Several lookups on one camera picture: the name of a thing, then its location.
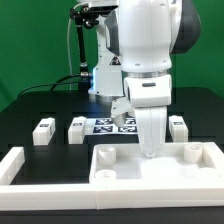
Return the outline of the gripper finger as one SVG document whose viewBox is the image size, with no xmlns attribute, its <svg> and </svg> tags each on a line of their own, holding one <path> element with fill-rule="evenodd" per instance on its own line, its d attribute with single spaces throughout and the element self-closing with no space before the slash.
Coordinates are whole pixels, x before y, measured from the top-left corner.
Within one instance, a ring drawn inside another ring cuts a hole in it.
<svg viewBox="0 0 224 224">
<path fill-rule="evenodd" d="M 117 127 L 122 127 L 126 122 L 126 114 L 131 110 L 131 104 L 126 97 L 112 101 L 111 119 Z"/>
</svg>

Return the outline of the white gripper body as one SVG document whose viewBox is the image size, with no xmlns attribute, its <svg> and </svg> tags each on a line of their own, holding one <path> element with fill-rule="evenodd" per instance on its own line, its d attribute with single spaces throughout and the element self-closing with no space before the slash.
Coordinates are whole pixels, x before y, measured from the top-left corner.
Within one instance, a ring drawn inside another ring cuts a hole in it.
<svg viewBox="0 0 224 224">
<path fill-rule="evenodd" d="M 137 124 L 141 151 L 154 157 L 165 144 L 167 106 L 171 104 L 171 76 L 124 79 L 128 98 Z"/>
</svg>

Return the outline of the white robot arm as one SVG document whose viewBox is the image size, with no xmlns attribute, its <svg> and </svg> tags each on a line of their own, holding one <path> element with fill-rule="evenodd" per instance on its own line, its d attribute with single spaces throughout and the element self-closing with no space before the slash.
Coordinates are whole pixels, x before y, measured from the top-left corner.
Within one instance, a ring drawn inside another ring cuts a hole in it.
<svg viewBox="0 0 224 224">
<path fill-rule="evenodd" d="M 171 104 L 170 56 L 187 52 L 200 36 L 192 0 L 77 0 L 78 22 L 97 28 L 98 64 L 88 90 L 111 104 L 121 127 L 136 119 L 141 151 L 153 157 L 165 144 Z"/>
</svg>

